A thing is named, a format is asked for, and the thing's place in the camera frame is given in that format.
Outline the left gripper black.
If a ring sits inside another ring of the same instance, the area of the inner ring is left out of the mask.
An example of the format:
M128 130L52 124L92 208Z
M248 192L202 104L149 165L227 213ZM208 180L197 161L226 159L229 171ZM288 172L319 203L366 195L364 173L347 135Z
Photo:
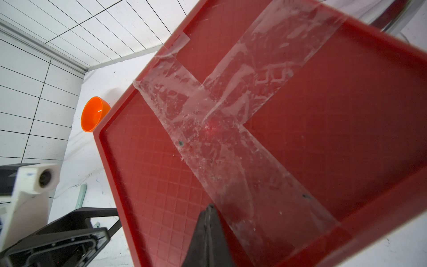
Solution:
M122 227L95 228L92 218L115 217L116 208L79 208L1 252L2 267L86 267Z

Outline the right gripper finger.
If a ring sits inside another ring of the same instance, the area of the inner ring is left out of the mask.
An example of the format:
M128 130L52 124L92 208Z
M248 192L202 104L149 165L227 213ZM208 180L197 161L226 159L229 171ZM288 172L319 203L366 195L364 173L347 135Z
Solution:
M200 212L183 267L234 267L218 211L213 204Z

